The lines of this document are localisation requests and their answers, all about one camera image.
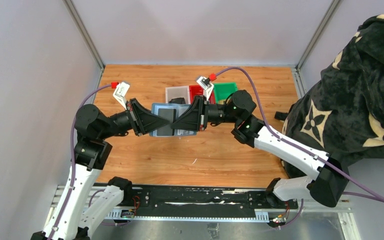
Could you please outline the blue card holder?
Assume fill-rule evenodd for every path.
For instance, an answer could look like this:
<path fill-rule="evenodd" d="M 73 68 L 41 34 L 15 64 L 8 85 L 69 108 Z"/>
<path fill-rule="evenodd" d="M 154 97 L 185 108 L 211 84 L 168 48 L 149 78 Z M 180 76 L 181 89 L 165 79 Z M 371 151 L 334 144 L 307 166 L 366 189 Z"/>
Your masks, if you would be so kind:
<path fill-rule="evenodd" d="M 173 123 L 189 108 L 189 106 L 189 104 L 153 103 L 151 112 L 154 115 L 167 119 Z M 170 125 L 166 125 L 152 131 L 149 135 L 151 137 L 188 137 L 195 136 L 196 134 L 196 131 L 174 129 L 171 128 Z"/>

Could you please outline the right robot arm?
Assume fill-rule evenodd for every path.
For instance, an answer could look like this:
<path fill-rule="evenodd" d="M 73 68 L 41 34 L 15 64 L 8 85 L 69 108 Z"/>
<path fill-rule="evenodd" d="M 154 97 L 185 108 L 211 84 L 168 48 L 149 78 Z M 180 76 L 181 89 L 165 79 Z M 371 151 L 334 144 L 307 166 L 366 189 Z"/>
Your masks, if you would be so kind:
<path fill-rule="evenodd" d="M 302 177 L 273 179 L 265 190 L 270 205 L 312 198 L 325 207 L 336 207 L 349 182 L 341 172 L 348 170 L 327 152 L 297 142 L 254 116 L 256 106 L 246 90 L 235 91 L 224 104 L 210 104 L 197 95 L 171 127 L 198 132 L 208 124 L 233 123 L 231 133 L 239 143 L 269 152 L 304 173 Z"/>

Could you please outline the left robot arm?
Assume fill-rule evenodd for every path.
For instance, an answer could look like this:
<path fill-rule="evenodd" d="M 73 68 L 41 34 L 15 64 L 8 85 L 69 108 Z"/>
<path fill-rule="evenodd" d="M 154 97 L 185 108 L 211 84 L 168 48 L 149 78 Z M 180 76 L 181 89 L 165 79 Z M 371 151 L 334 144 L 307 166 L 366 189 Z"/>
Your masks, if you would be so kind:
<path fill-rule="evenodd" d="M 77 143 L 72 144 L 70 173 L 61 199 L 48 224 L 33 233 L 31 239 L 92 239 L 110 211 L 126 197 L 132 197 L 132 182 L 113 177 L 90 207 L 85 207 L 112 150 L 106 139 L 124 137 L 130 130 L 142 136 L 169 124 L 169 120 L 153 114 L 135 98 L 127 102 L 124 111 L 112 116 L 105 116 L 94 104 L 81 106 L 74 119 Z"/>

